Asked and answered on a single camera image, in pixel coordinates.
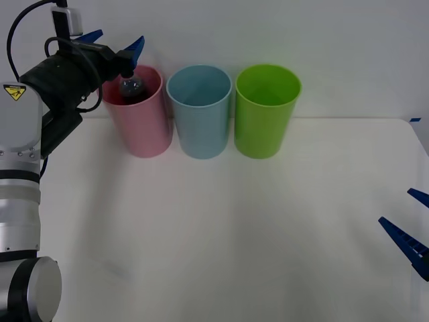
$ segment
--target warning label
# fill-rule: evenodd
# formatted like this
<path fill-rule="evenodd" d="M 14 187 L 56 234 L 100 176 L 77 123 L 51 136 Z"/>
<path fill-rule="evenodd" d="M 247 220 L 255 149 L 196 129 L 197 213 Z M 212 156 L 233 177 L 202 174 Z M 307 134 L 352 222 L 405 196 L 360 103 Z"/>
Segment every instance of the warning label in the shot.
<path fill-rule="evenodd" d="M 3 88 L 15 101 L 20 99 L 27 89 L 27 87 L 21 85 L 3 85 Z"/>

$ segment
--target black cable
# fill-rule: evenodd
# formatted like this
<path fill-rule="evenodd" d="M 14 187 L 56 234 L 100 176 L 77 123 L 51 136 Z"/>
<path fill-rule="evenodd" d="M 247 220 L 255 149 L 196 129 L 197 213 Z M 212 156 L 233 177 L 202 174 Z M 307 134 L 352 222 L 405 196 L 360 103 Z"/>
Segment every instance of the black cable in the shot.
<path fill-rule="evenodd" d="M 79 113 L 88 113 L 88 112 L 94 111 L 98 106 L 100 106 L 101 101 L 103 100 L 103 82 L 101 81 L 99 72 L 97 72 L 97 69 L 95 68 L 94 64 L 89 60 L 88 56 L 85 55 L 85 53 L 76 44 L 72 43 L 70 40 L 65 40 L 63 38 L 51 37 L 51 38 L 48 38 L 46 40 L 46 42 L 45 42 L 45 54 L 46 54 L 46 57 L 50 56 L 50 54 L 49 54 L 49 44 L 51 42 L 54 42 L 54 41 L 63 42 L 65 44 L 69 45 L 70 47 L 72 47 L 74 50 L 76 50 L 86 60 L 86 63 L 88 64 L 89 68 L 92 70 L 92 72 L 93 72 L 93 74 L 94 74 L 94 76 L 95 76 L 95 78 L 97 80 L 97 84 L 99 86 L 99 99 L 95 103 L 95 105 L 93 107 L 91 107 L 90 109 L 79 109 L 77 107 L 76 110 Z"/>
<path fill-rule="evenodd" d="M 40 178 L 43 177 L 43 175 L 45 174 L 47 166 L 48 166 L 48 157 L 46 157 L 45 160 L 43 160 L 43 166 L 42 166 L 42 169 L 40 170 Z"/>
<path fill-rule="evenodd" d="M 13 63 L 12 53 L 11 53 L 13 33 L 15 32 L 16 27 L 18 26 L 19 22 L 22 20 L 22 18 L 24 18 L 27 15 L 27 13 L 29 13 L 31 10 L 34 10 L 35 8 L 40 7 L 42 5 L 45 5 L 47 3 L 55 3 L 55 0 L 41 0 L 41 1 L 38 1 L 38 2 L 30 5 L 26 9 L 24 9 L 16 17 L 15 21 L 13 22 L 13 24 L 11 26 L 11 29 L 9 30 L 9 34 L 7 35 L 7 42 L 6 42 L 7 59 L 9 61 L 9 64 L 11 65 L 12 72 L 15 75 L 16 81 L 19 81 L 19 74 L 16 71 L 16 67 L 15 67 L 15 64 Z"/>

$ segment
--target blue cup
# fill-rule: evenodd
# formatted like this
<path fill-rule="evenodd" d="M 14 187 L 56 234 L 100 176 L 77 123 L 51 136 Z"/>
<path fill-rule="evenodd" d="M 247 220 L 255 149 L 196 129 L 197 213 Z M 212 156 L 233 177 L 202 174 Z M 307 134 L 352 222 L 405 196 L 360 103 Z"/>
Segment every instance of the blue cup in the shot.
<path fill-rule="evenodd" d="M 168 80 L 180 146 L 187 155 L 209 159 L 225 149 L 232 87 L 226 72 L 207 65 L 183 68 Z"/>

